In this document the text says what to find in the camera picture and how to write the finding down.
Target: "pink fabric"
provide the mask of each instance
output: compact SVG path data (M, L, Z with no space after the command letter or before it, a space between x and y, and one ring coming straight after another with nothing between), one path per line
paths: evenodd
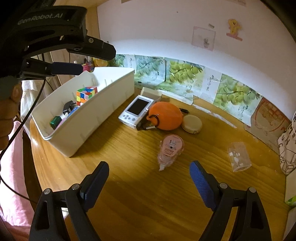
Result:
M19 125L19 121L14 122L9 139ZM24 177L22 132L23 130L18 133L1 159L1 176L13 190L28 197ZM29 201L14 194L2 182L0 184L0 216L17 241L29 239L34 216L33 208Z

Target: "blue gripper pad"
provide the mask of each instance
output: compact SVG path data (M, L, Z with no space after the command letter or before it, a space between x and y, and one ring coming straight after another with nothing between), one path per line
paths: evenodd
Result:
M198 161L194 161L190 164L189 171L204 204L212 211L215 211L218 205L219 183L213 175L208 174L204 170Z

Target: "human hand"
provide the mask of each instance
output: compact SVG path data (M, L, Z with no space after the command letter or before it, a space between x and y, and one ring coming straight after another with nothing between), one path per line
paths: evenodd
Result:
M22 98L22 84L14 86L10 98L0 101L0 150L6 148L8 135L13 129L13 118L18 113L18 107Z

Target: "wooden table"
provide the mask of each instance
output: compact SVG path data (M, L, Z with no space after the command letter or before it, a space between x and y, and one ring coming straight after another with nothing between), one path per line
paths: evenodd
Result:
M190 163L199 160L218 182L241 190L255 187L265 208L272 239L282 239L289 207L284 203L285 175L275 152L246 132L240 121L202 100L195 103L222 115L237 128L171 99L173 104L202 120L199 134L189 134L181 127L171 132L135 131L117 119L132 99L118 108L71 158L44 141L31 121L33 158L41 188L68 189L92 173L100 161L106 161L110 166L109 178L95 207L88 212L103 241L198 240L212 215L189 175ZM171 167L159 172L159 143L169 133L183 138L185 150ZM232 172L227 154L231 142L245 143L252 161L248 170ZM222 240L230 236L236 210L232 210ZM66 223L71 239L77 240L69 218Z

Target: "white storage box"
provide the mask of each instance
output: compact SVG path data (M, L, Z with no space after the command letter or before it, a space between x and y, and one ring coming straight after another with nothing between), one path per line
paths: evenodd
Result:
M76 102L78 89L89 86L98 86L98 93L53 130L50 121L62 114L65 103ZM33 110L32 118L43 139L70 157L133 93L134 69L98 67L92 73L83 72L55 90Z

